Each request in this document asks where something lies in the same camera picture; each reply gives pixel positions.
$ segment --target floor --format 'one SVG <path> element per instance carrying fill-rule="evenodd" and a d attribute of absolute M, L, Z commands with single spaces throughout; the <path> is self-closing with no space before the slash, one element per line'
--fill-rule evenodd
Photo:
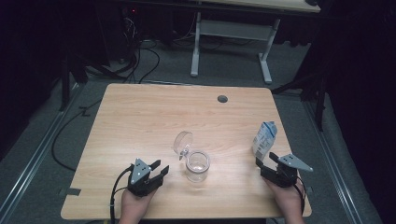
<path fill-rule="evenodd" d="M 198 77 L 190 76 L 190 42 L 183 42 L 182 45 L 178 42 L 180 45 L 173 47 L 156 41 L 144 42 L 139 66 L 128 82 L 134 83 L 152 70 L 142 80 L 143 84 L 274 89 L 292 81 L 309 49 L 309 46 L 292 48 L 288 43 L 274 45 L 268 58 L 274 82 L 266 85 L 257 57 L 262 43 L 244 43 L 241 48 L 237 44 L 242 42 L 238 41 L 229 40 L 228 44 L 220 46 L 210 41 L 203 42 Z M 113 63 L 111 69 L 121 66 Z M 109 83 L 119 82 L 93 75 L 89 78 L 86 85 L 74 86 L 72 104 L 63 112 L 59 111 L 61 85 L 58 84 L 51 98 L 32 116 L 19 141 L 1 161 L 1 223 L 104 223 L 103 220 L 61 218 L 63 192 L 69 187 L 74 173 L 62 167 L 53 157 L 55 154 L 63 164 L 77 167 L 99 104 L 87 110 L 89 116 L 80 116 L 81 108 L 100 100 Z M 290 90 L 274 95 L 274 98 L 293 153 L 315 169 L 312 174 L 301 172 L 313 209 L 313 214 L 305 218 L 306 223 L 381 223 L 348 155 L 330 99 L 326 99 L 324 131 L 320 132 L 313 121 L 315 102 L 302 102 L 298 93 L 299 90 Z M 227 220 L 232 223 L 256 221 L 262 220 Z M 284 221 L 281 217 L 267 220 L 267 223 L 276 222 Z"/>

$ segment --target cable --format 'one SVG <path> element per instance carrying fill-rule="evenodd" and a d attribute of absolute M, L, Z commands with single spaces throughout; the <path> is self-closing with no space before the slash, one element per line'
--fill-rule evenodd
<path fill-rule="evenodd" d="M 231 39 L 229 39 L 229 40 L 227 40 L 227 38 L 223 38 L 222 41 L 223 41 L 223 43 L 225 43 L 225 44 L 237 45 L 237 46 L 245 46 L 245 45 L 248 45 L 248 44 L 250 44 L 250 43 L 252 43 L 252 42 L 257 42 L 257 40 L 252 40 L 252 39 L 246 40 L 246 42 L 244 42 L 244 43 L 238 43 L 238 42 L 232 41 L 232 40 L 235 40 L 235 38 L 231 38 Z"/>
<path fill-rule="evenodd" d="M 127 46 L 130 46 L 129 37 L 128 37 L 127 34 L 130 33 L 130 29 L 133 26 L 134 27 L 134 30 L 132 32 L 132 43 L 133 43 L 134 42 L 134 35 L 136 34 L 136 27 L 134 26 L 134 22 L 131 19 L 129 19 L 128 17 L 125 17 L 124 19 L 129 22 L 129 27 L 127 28 L 126 33 L 124 32 L 123 34 L 125 35 Z"/>
<path fill-rule="evenodd" d="M 183 35 L 181 38 L 174 39 L 174 40 L 173 40 L 174 43 L 176 43 L 176 41 L 178 41 L 178 40 L 189 39 L 189 38 L 195 36 L 195 35 L 190 35 L 190 36 L 189 36 L 189 34 L 191 33 L 192 27 L 194 27 L 196 17 L 197 17 L 197 13 L 195 12 L 195 13 L 194 13 L 194 17 L 192 18 L 192 22 L 191 22 L 191 26 L 190 26 L 189 31 L 188 31 L 185 35 Z"/>
<path fill-rule="evenodd" d="M 127 188 L 127 187 L 123 187 L 123 188 L 117 189 L 116 192 L 114 192 L 114 193 L 117 193 L 117 192 L 119 192 L 120 190 L 126 189 L 126 188 Z"/>
<path fill-rule="evenodd" d="M 217 42 L 217 40 L 216 40 L 216 38 L 214 38 L 214 37 L 209 37 L 209 36 L 207 36 L 207 35 L 204 35 L 204 37 L 206 37 L 206 39 L 209 39 L 209 40 L 212 40 L 212 43 L 216 43 Z M 202 44 L 201 44 L 201 42 L 200 42 L 200 48 L 201 49 L 206 49 L 206 50 L 214 50 L 214 49 L 218 49 L 219 47 L 221 47 L 223 45 L 223 41 L 222 41 L 222 38 L 220 38 L 219 39 L 219 44 L 217 45 L 217 46 L 215 46 L 214 48 L 212 48 L 212 49 L 210 49 L 210 48 L 206 48 L 206 47 L 204 47 Z"/>
<path fill-rule="evenodd" d="M 148 76 L 152 71 L 154 71 L 154 70 L 158 67 L 158 64 L 160 63 L 160 55 L 158 55 L 157 52 L 155 52 L 155 51 L 152 50 L 152 49 L 146 49 L 146 50 L 151 51 L 152 53 L 154 53 L 154 54 L 157 56 L 158 61 L 157 61 L 157 63 L 155 64 L 155 66 L 154 66 L 149 72 L 147 72 L 145 75 L 143 75 L 143 76 L 140 78 L 138 84 L 141 84 L 142 81 L 143 81 L 143 79 L 144 79 L 146 76 Z"/>
<path fill-rule="evenodd" d="M 101 223 L 104 223 L 103 220 L 92 220 L 92 221 L 86 222 L 85 224 L 92 224 L 92 223 L 94 223 L 94 222 L 101 222 Z"/>
<path fill-rule="evenodd" d="M 115 78 L 115 79 L 125 79 L 125 77 L 119 76 L 117 73 L 108 70 L 107 68 L 103 67 L 101 64 L 98 64 L 98 63 L 96 63 L 94 61 L 91 61 L 90 59 L 85 58 L 82 55 L 75 54 L 74 56 L 77 59 L 79 59 L 79 61 L 81 63 L 93 67 L 94 69 L 98 70 L 99 72 L 101 72 L 105 76 L 112 77 L 112 78 Z"/>
<path fill-rule="evenodd" d="M 148 47 L 148 48 L 141 48 L 141 44 L 143 44 L 143 42 L 149 42 L 149 41 L 153 42 L 154 45 L 153 45 L 153 46 L 150 46 L 150 47 Z M 157 41 L 152 40 L 152 39 L 143 40 L 143 41 L 141 42 L 141 44 L 140 44 L 140 48 L 141 48 L 141 49 L 154 49 L 155 47 L 157 47 Z"/>
<path fill-rule="evenodd" d="M 101 101 L 102 101 L 102 99 L 100 99 L 99 101 L 95 102 L 94 104 L 92 104 L 92 105 L 90 105 L 90 106 L 84 108 L 81 112 L 77 113 L 73 118 L 71 118 L 69 121 L 67 121 L 66 124 L 64 124 L 64 126 L 61 128 L 61 130 L 59 130 L 59 132 L 56 134 L 55 138 L 53 139 L 52 146 L 51 146 L 51 155 L 52 155 L 52 158 L 53 158 L 59 165 L 61 165 L 63 168 L 66 168 L 67 170 L 70 170 L 70 171 L 73 171 L 73 172 L 76 171 L 75 168 L 72 168 L 72 167 L 70 167 L 70 166 L 68 166 L 68 165 L 63 164 L 63 163 L 60 162 L 60 161 L 58 160 L 58 158 L 56 157 L 56 154 L 55 154 L 55 143 L 56 143 L 56 140 L 58 139 L 59 135 L 62 133 L 62 131 L 64 130 L 64 128 L 65 128 L 71 121 L 73 121 L 76 117 L 78 117 L 79 115 L 85 113 L 89 108 L 93 107 L 94 105 L 98 104 L 98 103 L 101 102 Z"/>
<path fill-rule="evenodd" d="M 194 37 L 194 35 L 192 35 L 192 36 L 190 36 L 190 37 L 188 37 L 188 38 L 185 38 L 185 39 L 180 39 L 180 40 L 178 40 L 178 42 L 181 42 L 181 41 L 188 41 L 189 43 L 188 44 L 180 44 L 180 43 L 177 43 L 176 41 L 174 41 L 173 43 L 174 44 L 176 44 L 176 45 L 178 45 L 178 46 L 181 46 L 181 47 L 187 47 L 187 46 L 191 46 L 191 45 L 193 45 L 194 44 L 194 40 L 190 40 L 191 38 L 193 38 Z"/>
<path fill-rule="evenodd" d="M 290 183 L 293 183 L 293 181 L 291 180 L 291 178 L 285 173 L 284 170 L 280 169 L 283 173 L 283 175 L 289 180 Z M 297 176 L 297 178 L 300 180 L 301 184 L 303 185 L 303 189 L 304 189 L 304 195 L 301 193 L 300 189 L 297 187 L 296 184 L 293 184 L 293 187 L 297 190 L 298 194 L 300 195 L 300 200 L 301 200 L 301 214 L 304 212 L 305 210 L 305 193 L 306 193 L 306 188 L 305 188 L 305 184 L 303 182 L 303 180 Z"/>
<path fill-rule="evenodd" d="M 129 73 L 129 75 L 125 78 L 125 80 L 122 83 L 125 83 L 128 80 L 128 78 L 129 78 L 129 83 L 131 83 L 132 77 L 134 78 L 134 83 L 136 83 L 136 79 L 134 77 L 134 71 L 136 70 L 137 66 L 140 64 L 140 47 L 138 48 L 137 55 L 138 55 L 137 62 L 136 65 L 134 66 L 134 69 Z"/>
<path fill-rule="evenodd" d="M 120 73 L 126 72 L 129 69 L 133 68 L 135 63 L 136 63 L 136 56 L 133 54 L 131 57 L 131 60 L 129 61 L 129 63 L 126 66 L 114 71 L 113 73 L 120 74 Z M 85 67 L 85 71 L 91 75 L 94 75 L 94 76 L 107 77 L 104 73 L 91 70 L 91 68 L 89 68 L 89 67 Z"/>
<path fill-rule="evenodd" d="M 111 191 L 111 198 L 110 198 L 110 217 L 111 217 L 111 224 L 115 224 L 116 223 L 116 216 L 114 214 L 114 196 L 116 195 L 117 191 L 117 185 L 119 184 L 120 179 L 127 173 L 130 172 L 134 169 L 134 166 L 131 164 L 131 166 L 129 166 L 128 168 L 126 168 L 124 171 L 122 171 L 122 173 L 119 175 L 119 177 L 117 177 L 116 182 L 114 183 L 114 187 L 113 190 Z"/>
<path fill-rule="evenodd" d="M 271 220 L 273 220 L 273 221 L 275 222 L 275 224 L 279 224 L 279 223 L 276 221 L 276 219 L 271 218 Z"/>

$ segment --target table top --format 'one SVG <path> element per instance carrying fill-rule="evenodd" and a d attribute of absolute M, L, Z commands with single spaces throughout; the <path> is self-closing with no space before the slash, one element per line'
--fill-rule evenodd
<path fill-rule="evenodd" d="M 228 102 L 220 103 L 225 95 Z M 151 201 L 145 218 L 280 217 L 272 191 L 260 176 L 252 152 L 263 121 L 278 129 L 271 151 L 290 153 L 290 145 L 271 92 L 265 88 L 110 84 L 67 195 L 65 219 L 109 218 L 109 200 L 119 174 L 136 158 L 161 160 L 151 173 L 169 165 L 169 174 Z M 191 150 L 211 160 L 207 179 L 190 182 L 185 162 L 172 149 L 180 132 L 193 134 Z M 264 164 L 275 169 L 266 157 Z M 119 188 L 126 187 L 127 177 Z M 116 194 L 116 217 L 120 216 Z M 311 214 L 306 199 L 304 216 Z"/>
<path fill-rule="evenodd" d="M 200 0 L 201 2 L 231 4 L 244 7 L 265 7 L 298 12 L 320 12 L 320 7 L 312 7 L 305 0 Z"/>

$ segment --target glass mug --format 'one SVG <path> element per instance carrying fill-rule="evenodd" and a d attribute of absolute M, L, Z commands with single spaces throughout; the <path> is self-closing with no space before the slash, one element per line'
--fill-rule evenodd
<path fill-rule="evenodd" d="M 203 151 L 190 152 L 192 133 L 181 132 L 174 143 L 174 151 L 179 160 L 186 157 L 186 176 L 191 182 L 202 182 L 206 179 L 210 166 L 209 156 Z"/>
<path fill-rule="evenodd" d="M 192 182 L 204 181 L 209 170 L 210 159 L 203 151 L 193 151 L 186 161 L 186 176 Z"/>

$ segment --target table leg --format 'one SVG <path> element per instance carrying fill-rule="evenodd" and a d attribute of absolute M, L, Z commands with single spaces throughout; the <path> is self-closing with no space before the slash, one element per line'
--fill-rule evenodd
<path fill-rule="evenodd" d="M 197 22 L 195 27 L 195 46 L 194 46 L 194 53 L 192 54 L 192 63 L 191 63 L 192 77 L 198 77 L 200 35 L 201 35 L 201 12 L 197 12 Z"/>
<path fill-rule="evenodd" d="M 271 84 L 272 79 L 271 79 L 271 74 L 270 70 L 268 69 L 268 64 L 267 64 L 267 57 L 270 52 L 271 46 L 274 42 L 275 35 L 277 28 L 279 26 L 280 19 L 276 19 L 274 22 L 274 25 L 272 26 L 271 32 L 269 34 L 268 40 L 267 40 L 267 45 L 265 47 L 264 53 L 259 54 L 259 59 L 260 59 L 260 65 L 262 66 L 262 75 L 264 76 L 264 82 L 266 84 Z"/>

